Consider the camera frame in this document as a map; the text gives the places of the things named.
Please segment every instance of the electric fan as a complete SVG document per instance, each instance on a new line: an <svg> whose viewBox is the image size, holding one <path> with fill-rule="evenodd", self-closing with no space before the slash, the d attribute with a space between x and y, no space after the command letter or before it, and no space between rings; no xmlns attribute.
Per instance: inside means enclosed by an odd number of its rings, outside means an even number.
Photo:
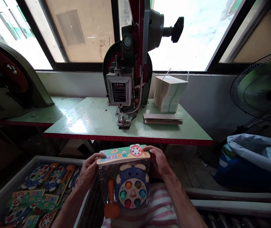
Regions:
<svg viewBox="0 0 271 228"><path fill-rule="evenodd" d="M239 74L231 86L230 95L245 113L271 121L271 54Z"/></svg>

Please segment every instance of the floor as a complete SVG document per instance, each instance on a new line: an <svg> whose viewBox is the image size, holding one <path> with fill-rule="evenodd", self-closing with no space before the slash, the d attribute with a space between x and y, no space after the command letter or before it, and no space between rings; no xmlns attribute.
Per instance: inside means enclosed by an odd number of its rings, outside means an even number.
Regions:
<svg viewBox="0 0 271 228"><path fill-rule="evenodd" d="M183 188L230 191L213 179L216 169L200 159L201 154L197 146L168 145L164 154Z"/></svg>

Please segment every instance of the machine presser foot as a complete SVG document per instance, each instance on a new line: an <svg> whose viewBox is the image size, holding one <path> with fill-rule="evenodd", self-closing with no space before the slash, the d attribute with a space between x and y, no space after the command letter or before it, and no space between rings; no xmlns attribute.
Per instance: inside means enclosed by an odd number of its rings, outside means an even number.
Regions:
<svg viewBox="0 0 271 228"><path fill-rule="evenodd" d="M119 107L117 107L115 116L117 118L116 124L119 129L128 130L131 126L132 120L136 117L136 112L124 114L120 111Z"/></svg>

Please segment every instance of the striped shirt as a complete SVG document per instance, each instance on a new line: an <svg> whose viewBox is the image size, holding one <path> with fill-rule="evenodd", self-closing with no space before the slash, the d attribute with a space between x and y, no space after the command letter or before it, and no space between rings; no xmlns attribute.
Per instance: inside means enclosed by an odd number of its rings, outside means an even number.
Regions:
<svg viewBox="0 0 271 228"><path fill-rule="evenodd" d="M177 215L164 183L150 186L149 198L141 207L120 209L114 219L104 218L102 228L109 227L179 227Z"/></svg>

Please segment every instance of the toy package pile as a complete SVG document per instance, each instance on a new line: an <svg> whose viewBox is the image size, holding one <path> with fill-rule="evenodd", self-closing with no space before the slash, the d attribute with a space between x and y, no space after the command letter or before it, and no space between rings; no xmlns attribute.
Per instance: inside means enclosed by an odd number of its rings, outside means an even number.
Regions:
<svg viewBox="0 0 271 228"><path fill-rule="evenodd" d="M0 227L50 227L74 189L80 169L74 164L40 164L12 194Z"/></svg>
<svg viewBox="0 0 271 228"><path fill-rule="evenodd" d="M148 203L150 154L144 147L135 144L100 151L106 155L97 160L106 218Z"/></svg>

